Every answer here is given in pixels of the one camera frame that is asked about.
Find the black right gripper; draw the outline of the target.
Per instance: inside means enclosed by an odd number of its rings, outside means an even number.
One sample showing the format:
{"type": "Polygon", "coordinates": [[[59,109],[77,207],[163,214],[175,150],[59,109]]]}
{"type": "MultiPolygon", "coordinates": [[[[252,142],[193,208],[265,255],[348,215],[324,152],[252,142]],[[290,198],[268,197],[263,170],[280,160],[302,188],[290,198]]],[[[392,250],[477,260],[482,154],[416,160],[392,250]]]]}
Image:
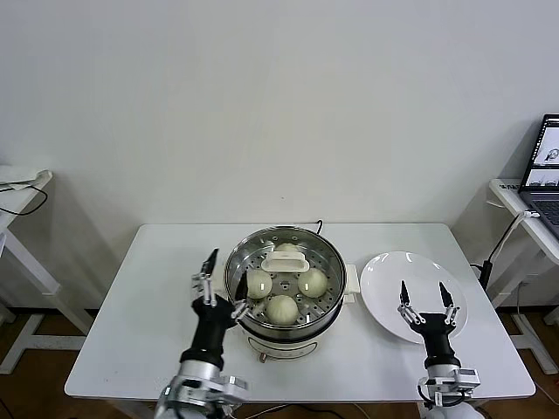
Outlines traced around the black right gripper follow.
{"type": "Polygon", "coordinates": [[[443,282],[439,282],[439,290],[445,314],[443,313],[418,313],[411,305],[405,281],[401,281],[399,294],[400,304],[398,312],[411,329],[420,334],[424,340],[427,358],[424,361],[426,367],[437,365],[458,366],[459,359],[450,345],[449,334],[455,329],[456,316],[460,309],[454,304],[451,293],[446,289],[443,282]]]}

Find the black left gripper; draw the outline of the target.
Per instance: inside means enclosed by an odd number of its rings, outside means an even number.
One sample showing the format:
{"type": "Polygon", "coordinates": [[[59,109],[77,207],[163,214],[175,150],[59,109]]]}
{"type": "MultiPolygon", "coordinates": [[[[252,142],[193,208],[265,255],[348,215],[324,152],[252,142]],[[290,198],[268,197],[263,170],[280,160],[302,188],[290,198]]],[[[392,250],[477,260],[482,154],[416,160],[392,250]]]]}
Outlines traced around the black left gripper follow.
{"type": "Polygon", "coordinates": [[[225,333],[249,310],[246,272],[242,273],[238,282],[233,304],[216,296],[212,274],[217,254],[218,249],[214,249],[203,262],[200,272],[191,277],[191,307],[198,317],[198,322],[191,346],[182,352],[180,362],[202,361],[214,366],[223,366],[225,333]]]}

